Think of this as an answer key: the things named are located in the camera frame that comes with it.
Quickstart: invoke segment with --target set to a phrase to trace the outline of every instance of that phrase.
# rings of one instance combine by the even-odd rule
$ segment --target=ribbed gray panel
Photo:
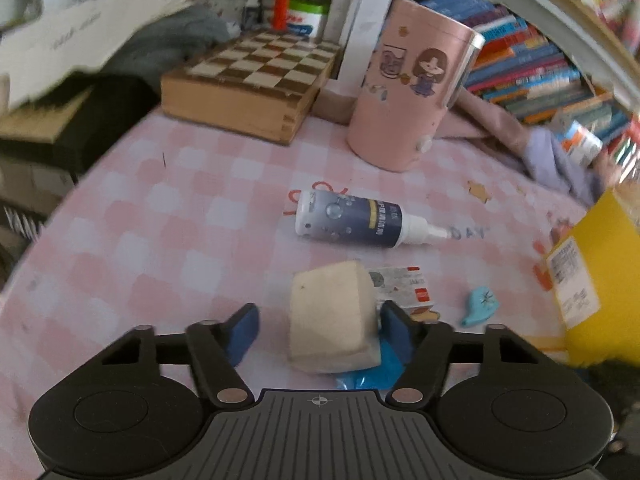
[[[372,392],[268,391],[251,409],[217,415],[187,455],[138,480],[399,479],[501,477],[462,462],[423,416],[386,408]],[[593,469],[566,479],[604,480]]]

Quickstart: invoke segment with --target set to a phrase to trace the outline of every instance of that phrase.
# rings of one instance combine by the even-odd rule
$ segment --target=white container with green lid
[[[328,13],[327,4],[290,0],[287,28],[295,34],[321,40]]]

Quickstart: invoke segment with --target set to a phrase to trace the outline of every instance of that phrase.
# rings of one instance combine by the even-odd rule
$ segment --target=beige foam cube
[[[294,276],[289,357],[292,366],[322,374],[380,364],[376,293],[360,262]]]

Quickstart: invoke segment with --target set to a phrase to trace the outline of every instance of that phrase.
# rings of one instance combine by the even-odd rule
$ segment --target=shelf
[[[580,0],[490,0],[539,28],[583,72],[609,82],[631,109],[640,105],[640,65]]]

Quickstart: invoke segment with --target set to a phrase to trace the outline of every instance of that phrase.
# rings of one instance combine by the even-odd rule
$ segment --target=black circular cover
[[[450,444],[478,465],[532,476],[560,476],[593,463],[612,426],[609,407],[586,386],[506,386],[481,376],[447,391],[436,420]]]
[[[166,377],[147,384],[63,382],[35,403],[29,432],[47,467],[78,476],[126,476],[180,454],[202,419],[198,397]]]

